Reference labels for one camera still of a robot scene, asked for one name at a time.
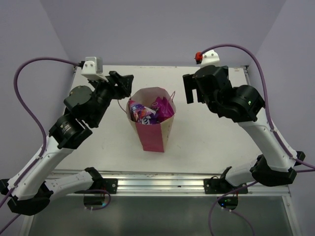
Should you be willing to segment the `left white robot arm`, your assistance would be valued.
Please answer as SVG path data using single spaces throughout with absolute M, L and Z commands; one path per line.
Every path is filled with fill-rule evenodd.
M 11 212 L 32 216 L 51 201 L 75 192 L 102 192 L 105 180 L 94 168 L 54 180 L 49 174 L 92 135 L 112 100 L 130 96 L 133 75 L 110 71 L 103 79 L 89 80 L 91 86 L 76 86 L 64 99 L 65 112 L 57 119 L 41 148 L 16 176 L 0 181 L 0 192 L 10 199 Z

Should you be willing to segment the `Fox's candy bag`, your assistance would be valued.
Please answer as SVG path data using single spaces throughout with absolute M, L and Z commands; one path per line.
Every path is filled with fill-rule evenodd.
M 153 125 L 157 124 L 157 116 L 156 112 L 151 108 L 143 106 L 142 104 L 130 100 L 128 102 L 130 117 L 133 122 L 145 124 L 145 125 Z

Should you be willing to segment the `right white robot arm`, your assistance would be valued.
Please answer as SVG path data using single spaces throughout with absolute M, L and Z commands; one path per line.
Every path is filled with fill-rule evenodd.
M 187 103 L 193 103 L 192 91 L 196 90 L 198 102 L 205 103 L 218 117 L 237 123 L 262 152 L 252 163 L 226 168 L 214 186 L 230 193 L 252 181 L 268 187 L 294 182 L 297 176 L 294 166 L 305 159 L 305 154 L 295 151 L 287 142 L 280 145 L 278 138 L 282 135 L 268 121 L 265 101 L 254 87 L 233 87 L 228 67 L 214 65 L 183 75 L 183 83 Z

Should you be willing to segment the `purple grape candy bag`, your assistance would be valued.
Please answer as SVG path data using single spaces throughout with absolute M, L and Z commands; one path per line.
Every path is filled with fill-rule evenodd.
M 151 109 L 156 112 L 155 118 L 157 123 L 164 122 L 175 114 L 174 109 L 166 97 L 157 97 L 151 104 Z

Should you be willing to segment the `pink paper bag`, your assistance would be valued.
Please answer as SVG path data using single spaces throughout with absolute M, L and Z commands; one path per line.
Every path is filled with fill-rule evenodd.
M 128 102 L 133 100 L 142 104 L 143 106 L 151 108 L 151 104 L 156 100 L 157 97 L 166 97 L 176 114 L 176 106 L 173 101 L 174 96 L 175 92 L 169 94 L 167 90 L 160 87 L 142 88 L 132 95 L 128 99 Z M 132 128 L 136 132 L 143 150 L 152 152 L 165 152 L 175 114 L 164 122 L 153 125 L 136 123 L 131 120 L 128 102 L 124 112 L 126 113 L 126 117 Z

